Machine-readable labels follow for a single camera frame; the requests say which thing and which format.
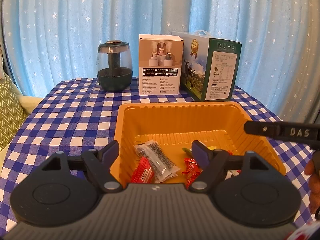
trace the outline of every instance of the nutrition label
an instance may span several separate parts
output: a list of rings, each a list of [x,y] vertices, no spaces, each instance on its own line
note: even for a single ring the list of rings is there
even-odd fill
[[[237,54],[214,51],[205,100],[229,97]]]
[[[180,73],[180,68],[139,68],[139,94],[178,94]]]

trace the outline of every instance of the tablecloth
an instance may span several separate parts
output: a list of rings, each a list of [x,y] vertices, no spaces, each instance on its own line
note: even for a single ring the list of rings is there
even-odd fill
[[[239,87],[234,88],[232,100],[238,102],[253,120],[280,120]],[[112,141],[121,104],[191,101],[184,91],[174,96],[139,96],[137,79],[133,79],[122,93],[103,91],[97,79],[60,82],[29,115],[9,146],[0,177],[0,235],[16,224],[9,201],[14,187],[56,151],[80,155],[86,149],[101,149]],[[311,151],[302,144],[269,141],[284,163],[286,176],[301,193],[302,204],[295,223],[302,226],[312,220],[307,208],[308,176],[303,173]]]

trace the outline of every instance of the orange tray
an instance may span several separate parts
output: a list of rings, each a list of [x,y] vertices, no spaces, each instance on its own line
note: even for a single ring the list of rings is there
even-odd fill
[[[181,170],[165,183],[184,183],[186,169],[183,147],[191,148],[194,140],[207,147],[217,146],[234,155],[255,151],[281,174],[285,167],[265,137],[248,135],[244,123],[251,120],[235,102],[145,103],[119,107],[115,140],[120,152],[111,166],[111,174],[125,187],[139,163],[134,145],[155,140]]]

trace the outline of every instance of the zigzag pattern pillow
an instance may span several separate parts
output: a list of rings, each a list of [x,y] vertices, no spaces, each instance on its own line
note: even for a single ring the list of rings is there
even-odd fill
[[[0,151],[12,140],[26,118],[11,81],[0,82]]]

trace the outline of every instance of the gold medal emblem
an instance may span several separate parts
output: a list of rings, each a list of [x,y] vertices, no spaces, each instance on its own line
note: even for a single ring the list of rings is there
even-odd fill
[[[191,57],[192,55],[195,55],[195,58],[197,58],[197,52],[198,52],[198,49],[199,49],[199,43],[197,40],[192,40],[191,42]]]

